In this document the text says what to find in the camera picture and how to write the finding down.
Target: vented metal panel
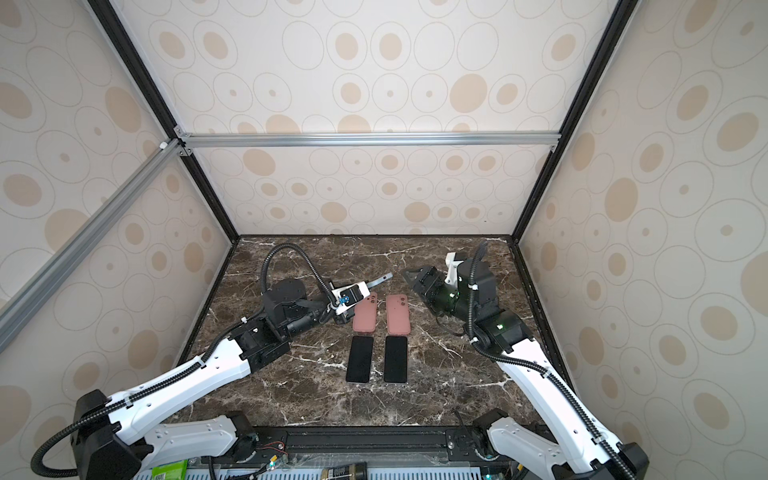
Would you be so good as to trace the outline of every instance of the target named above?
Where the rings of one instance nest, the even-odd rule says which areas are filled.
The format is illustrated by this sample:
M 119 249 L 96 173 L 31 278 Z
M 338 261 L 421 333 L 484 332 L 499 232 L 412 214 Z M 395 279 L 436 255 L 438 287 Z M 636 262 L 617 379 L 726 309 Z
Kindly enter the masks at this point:
M 244 468 L 217 469 L 217 480 L 224 480 L 235 475 L 244 475 L 253 470 Z M 292 468 L 259 475 L 259 480 L 320 480 L 321 468 Z M 398 467 L 368 468 L 369 480 L 480 480 L 480 468 L 477 467 Z M 147 470 L 134 477 L 134 480 L 152 480 L 152 472 Z M 187 470 L 185 480 L 210 480 L 207 468 Z

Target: pink phone case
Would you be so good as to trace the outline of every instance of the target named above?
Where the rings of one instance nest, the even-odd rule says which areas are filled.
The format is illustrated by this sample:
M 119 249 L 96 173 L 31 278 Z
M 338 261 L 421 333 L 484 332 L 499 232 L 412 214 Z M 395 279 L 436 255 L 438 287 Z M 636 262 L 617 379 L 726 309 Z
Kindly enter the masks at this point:
M 386 296 L 386 328 L 389 335 L 408 335 L 411 333 L 411 320 L 406 295 Z
M 376 292 L 360 300 L 355 305 L 355 316 L 352 317 L 352 330 L 359 333 L 371 333 L 376 329 L 376 307 L 379 298 Z

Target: black frame rail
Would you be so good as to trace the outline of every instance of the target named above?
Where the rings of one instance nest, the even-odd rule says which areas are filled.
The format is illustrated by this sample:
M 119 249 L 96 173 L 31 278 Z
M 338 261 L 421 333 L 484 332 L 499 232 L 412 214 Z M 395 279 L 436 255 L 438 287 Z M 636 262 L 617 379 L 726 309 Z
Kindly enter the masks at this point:
M 608 25 L 606 25 L 603 36 L 600 38 L 598 48 L 594 51 L 592 60 L 589 62 L 587 73 L 581 80 L 581 84 L 578 90 L 576 90 L 576 96 L 571 103 L 571 107 L 568 109 L 568 113 L 565 115 L 562 127 L 560 127 L 560 141 L 554 151 L 547 156 L 547 160 L 544 162 L 541 173 L 536 179 L 533 190 L 525 202 L 520 219 L 517 225 L 515 225 L 515 230 L 512 232 L 512 238 L 515 239 L 515 242 L 520 241 L 525 229 L 531 222 L 531 218 L 536 212 L 536 207 L 544 196 L 552 175 L 557 169 L 566 148 L 568 148 L 568 144 L 576 132 L 579 121 L 587 110 L 592 94 L 597 88 L 605 68 L 611 61 L 611 56 L 621 39 L 621 35 L 624 33 L 624 29 L 627 27 L 627 23 L 632 17 L 637 3 L 638 0 L 619 0 L 616 4 L 614 13 L 611 15 L 611 19 L 608 20 Z
M 165 131 L 165 134 L 169 138 L 179 138 L 179 142 L 184 146 L 183 139 L 179 137 L 179 132 L 176 131 L 178 123 L 170 112 L 170 108 L 165 103 L 163 95 L 158 90 L 157 85 L 152 80 L 152 76 L 147 70 L 147 66 L 144 65 L 144 61 L 141 60 L 138 50 L 131 41 L 125 27 L 123 26 L 117 12 L 112 7 L 112 4 L 108 0 L 88 0 L 91 5 L 96 18 L 104 32 L 109 37 L 115 51 L 120 55 L 123 64 L 131 73 L 136 85 L 138 86 L 141 94 L 144 96 L 149 107 L 152 109 L 155 117 L 160 122 L 161 127 Z M 230 239 L 230 242 L 234 242 L 238 238 L 237 230 L 232 224 L 229 215 L 224 209 L 219 197 L 214 192 L 213 187 L 210 185 L 208 178 L 206 177 L 200 164 L 197 162 L 191 149 L 184 149 L 187 153 L 182 155 L 181 160 L 184 162 L 184 166 L 187 168 L 192 180 L 200 189 L 200 193 L 208 203 L 208 207 L 214 213 L 214 216 L 219 221 L 224 233 Z

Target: black phone screen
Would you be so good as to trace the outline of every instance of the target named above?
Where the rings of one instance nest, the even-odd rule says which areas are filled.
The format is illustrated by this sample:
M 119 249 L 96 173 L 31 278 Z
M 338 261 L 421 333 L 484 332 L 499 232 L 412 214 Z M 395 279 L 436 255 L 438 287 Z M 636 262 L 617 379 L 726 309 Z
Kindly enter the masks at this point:
M 352 337 L 349 349 L 349 362 L 346 367 L 346 381 L 350 383 L 368 383 L 371 379 L 371 357 L 373 356 L 373 337 Z
M 384 381 L 408 382 L 408 337 L 388 336 L 384 345 Z

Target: wire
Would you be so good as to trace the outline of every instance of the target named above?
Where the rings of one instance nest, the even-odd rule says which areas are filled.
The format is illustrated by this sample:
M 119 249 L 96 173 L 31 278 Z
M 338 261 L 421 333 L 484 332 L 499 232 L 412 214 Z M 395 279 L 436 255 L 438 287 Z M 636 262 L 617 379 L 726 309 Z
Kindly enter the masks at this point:
M 259 468 L 254 473 L 246 473 L 245 475 L 238 475 L 236 477 L 227 477 L 227 480 L 255 480 L 255 478 L 264 472 L 266 472 L 266 467 L 269 464 L 265 464 L 263 467 Z
M 275 452 L 280 452 L 283 455 L 288 455 L 288 453 L 285 450 L 276 449 L 275 447 L 257 447 L 256 450 L 266 450 L 266 449 L 272 449 Z
M 216 472 L 214 471 L 214 457 L 208 457 L 208 478 L 209 480 L 216 480 Z
M 470 286 L 475 285 L 475 274 L 477 273 L 478 264 L 480 263 L 480 260 L 485 255 L 485 251 L 488 249 L 488 242 L 481 242 L 480 245 L 478 245 L 477 250 L 475 250 L 475 255 L 472 258 L 472 263 L 469 266 L 469 278 L 468 283 Z M 469 290 L 469 308 L 467 311 L 467 336 L 470 339 L 470 342 L 472 346 L 475 347 L 475 350 L 480 355 L 483 355 L 484 357 L 491 359 L 495 362 L 502 362 L 502 363 L 509 363 L 511 365 L 515 366 L 522 366 L 526 369 L 534 370 L 535 372 L 538 372 L 542 375 L 546 374 L 548 372 L 548 369 L 545 367 L 529 362 L 528 360 L 523 359 L 516 359 L 508 356 L 499 356 L 494 355 L 493 353 L 490 353 L 483 349 L 479 345 L 479 341 L 476 340 L 475 337 L 475 297 L 477 296 L 477 290 L 473 290 L 470 288 Z M 554 384 L 555 387 L 557 387 L 558 390 L 560 390 L 560 393 L 565 397 L 565 399 L 568 401 L 568 403 L 571 405 L 571 408 L 576 411 L 576 415 L 578 415 L 579 419 L 584 423 L 584 426 L 587 427 L 587 430 L 590 432 L 593 438 L 600 438 L 601 434 L 598 430 L 597 426 L 590 420 L 587 413 L 584 411 L 583 408 L 581 408 L 581 404 L 576 400 L 574 397 L 573 392 L 563 383 L 560 381 L 560 379 L 556 375 L 549 375 L 547 376 L 549 378 L 549 381 Z M 619 457 L 619 455 L 616 453 L 616 451 L 611 447 L 610 444 L 608 444 L 607 441 L 601 440 L 600 441 L 600 447 L 602 447 L 603 450 L 608 454 L 608 457 L 611 458 L 611 460 L 614 461 L 614 464 L 621 470 L 621 472 L 624 474 L 624 477 L 627 478 L 627 480 L 636 480 L 636 477 L 634 473 L 629 469 L 626 463 L 624 463 L 624 460 Z
M 331 304 L 333 306 L 337 306 L 338 303 L 336 302 L 336 298 L 333 295 L 333 292 L 331 291 L 330 286 L 326 283 L 326 281 L 323 279 L 322 276 L 317 271 L 317 268 L 315 268 L 315 264 L 312 263 L 312 260 L 310 260 L 310 256 L 306 254 L 306 252 L 296 245 L 295 243 L 281 243 L 280 245 L 276 245 L 273 247 L 272 250 L 264 257 L 264 263 L 261 264 L 261 293 L 264 294 L 266 291 L 270 288 L 269 284 L 266 281 L 266 277 L 269 274 L 270 271 L 270 262 L 272 261 L 272 257 L 274 257 L 277 252 L 281 250 L 285 250 L 286 248 L 296 251 L 301 257 L 304 259 L 306 264 L 310 267 L 310 270 L 312 270 L 312 275 L 315 276 L 317 279 L 317 283 L 320 285 L 320 289 L 323 291 L 323 293 L 326 294 L 326 296 L 330 299 Z
M 236 329 L 238 326 L 242 325 L 242 322 L 237 322 L 234 325 L 230 326 L 229 328 L 225 329 L 222 333 L 220 333 L 213 342 L 208 346 L 205 353 L 203 353 L 202 356 L 200 356 L 200 360 L 203 364 L 205 364 L 211 356 L 214 354 L 214 350 L 219 346 L 219 343 L 232 332 L 232 330 Z M 174 383 L 178 382 L 179 380 L 191 375 L 195 371 L 197 371 L 201 367 L 199 362 L 193 363 L 186 369 L 182 370 L 181 372 L 177 373 L 174 376 L 171 376 L 165 380 L 162 380 L 161 382 L 155 383 L 154 385 L 141 390 L 140 392 L 136 392 L 132 395 L 128 396 L 128 400 L 131 404 L 135 403 L 138 400 L 143 399 L 146 396 L 149 396 L 159 390 L 164 389 L 165 387 L 169 385 L 173 385 Z M 120 402 L 113 403 L 109 406 L 105 406 L 102 409 L 97 410 L 96 412 L 89 413 L 83 417 L 81 417 L 77 422 L 65 427 L 60 432 L 53 435 L 51 438 L 43 442 L 42 445 L 40 445 L 40 448 L 37 449 L 37 451 L 32 456 L 31 461 L 29 462 L 29 467 L 32 469 L 32 471 L 36 475 L 40 475 L 41 477 L 48 477 L 48 478 L 65 478 L 65 477 L 76 477 L 78 476 L 78 470 L 76 468 L 66 468 L 66 469 L 59 469 L 59 468 L 50 468 L 45 466 L 43 463 L 43 457 L 50 449 L 53 448 L 54 445 L 59 443 L 61 440 L 66 439 L 69 435 L 75 433 L 79 429 L 85 427 L 86 425 L 90 425 L 91 423 L 94 423 L 100 419 L 103 419 L 107 415 L 109 415 L 112 412 L 116 412 L 119 409 L 122 409 L 127 405 L 127 402 L 123 399 Z

